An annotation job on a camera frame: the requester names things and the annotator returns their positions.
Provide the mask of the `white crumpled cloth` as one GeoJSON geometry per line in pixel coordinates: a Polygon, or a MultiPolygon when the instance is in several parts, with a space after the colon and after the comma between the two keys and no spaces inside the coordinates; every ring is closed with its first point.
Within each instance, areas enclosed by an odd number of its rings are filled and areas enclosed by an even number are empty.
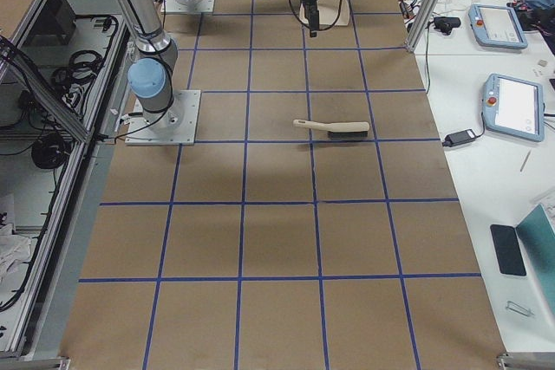
{"type": "Polygon", "coordinates": [[[31,258],[31,238],[16,232],[15,198],[1,197],[1,281],[31,258]]]}

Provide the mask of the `beige hand brush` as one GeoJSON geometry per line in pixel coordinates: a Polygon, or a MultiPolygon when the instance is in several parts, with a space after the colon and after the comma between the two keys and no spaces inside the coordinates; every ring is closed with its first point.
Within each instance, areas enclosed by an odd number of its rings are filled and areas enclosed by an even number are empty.
{"type": "Polygon", "coordinates": [[[324,123],[313,120],[293,120],[292,125],[326,132],[332,140],[364,139],[368,137],[370,129],[367,121],[324,123]]]}

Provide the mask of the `black power adapter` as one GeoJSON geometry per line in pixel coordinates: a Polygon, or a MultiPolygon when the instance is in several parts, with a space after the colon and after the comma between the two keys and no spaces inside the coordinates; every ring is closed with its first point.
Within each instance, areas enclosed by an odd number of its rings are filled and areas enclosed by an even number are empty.
{"type": "Polygon", "coordinates": [[[472,129],[465,129],[459,132],[448,134],[442,141],[443,147],[456,147],[474,142],[478,135],[472,129]]]}

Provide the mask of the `near teach pendant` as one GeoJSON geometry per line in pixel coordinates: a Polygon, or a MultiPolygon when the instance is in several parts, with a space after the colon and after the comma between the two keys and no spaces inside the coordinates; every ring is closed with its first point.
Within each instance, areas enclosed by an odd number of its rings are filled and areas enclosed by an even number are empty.
{"type": "Polygon", "coordinates": [[[508,75],[490,74],[482,95],[486,130],[523,140],[545,138],[543,87],[508,75]]]}

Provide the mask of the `teach pendant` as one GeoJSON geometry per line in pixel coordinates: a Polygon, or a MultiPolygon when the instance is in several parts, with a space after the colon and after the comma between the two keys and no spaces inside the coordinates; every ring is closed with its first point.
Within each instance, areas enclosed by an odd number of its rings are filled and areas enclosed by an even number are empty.
{"type": "Polygon", "coordinates": [[[483,47],[526,49],[528,42],[514,9],[473,3],[469,22],[477,43],[483,47]]]}
{"type": "Polygon", "coordinates": [[[543,87],[508,75],[490,74],[482,95],[486,130],[523,140],[545,138],[543,87]]]}

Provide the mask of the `black smartphone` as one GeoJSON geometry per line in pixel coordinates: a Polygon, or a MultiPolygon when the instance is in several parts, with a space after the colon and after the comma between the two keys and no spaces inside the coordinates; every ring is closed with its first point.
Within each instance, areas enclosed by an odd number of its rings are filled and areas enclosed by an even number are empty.
{"type": "Polygon", "coordinates": [[[526,276],[526,267],[512,226],[491,224],[490,232],[499,272],[508,276],[526,276]]]}

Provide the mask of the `black webcam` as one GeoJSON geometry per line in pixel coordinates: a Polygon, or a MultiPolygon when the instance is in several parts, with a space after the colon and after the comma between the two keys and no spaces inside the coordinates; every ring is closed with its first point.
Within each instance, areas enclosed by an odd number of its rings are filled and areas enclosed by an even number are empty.
{"type": "Polygon", "coordinates": [[[460,27],[461,20],[454,16],[436,16],[433,20],[433,25],[443,35],[449,36],[454,29],[460,27]]]}

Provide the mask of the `teal laptop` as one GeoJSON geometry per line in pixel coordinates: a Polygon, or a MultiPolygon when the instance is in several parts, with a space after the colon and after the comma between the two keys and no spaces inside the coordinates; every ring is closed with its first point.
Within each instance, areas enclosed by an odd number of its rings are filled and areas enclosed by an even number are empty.
{"type": "Polygon", "coordinates": [[[524,250],[526,299],[550,332],[554,331],[554,226],[548,210],[537,204],[516,226],[524,250]]]}

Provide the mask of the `beige plastic dustpan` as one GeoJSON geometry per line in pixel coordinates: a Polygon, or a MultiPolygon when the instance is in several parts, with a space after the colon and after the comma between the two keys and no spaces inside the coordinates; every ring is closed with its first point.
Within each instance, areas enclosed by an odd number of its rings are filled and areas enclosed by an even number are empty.
{"type": "Polygon", "coordinates": [[[349,24],[348,0],[317,0],[317,10],[319,14],[318,31],[349,24]]]}

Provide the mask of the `far teach pendant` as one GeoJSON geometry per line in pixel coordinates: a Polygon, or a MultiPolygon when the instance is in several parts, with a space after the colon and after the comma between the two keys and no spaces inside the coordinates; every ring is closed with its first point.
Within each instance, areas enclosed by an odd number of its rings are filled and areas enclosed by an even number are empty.
{"type": "Polygon", "coordinates": [[[477,43],[483,47],[526,49],[528,42],[514,9],[473,3],[469,22],[477,43]]]}

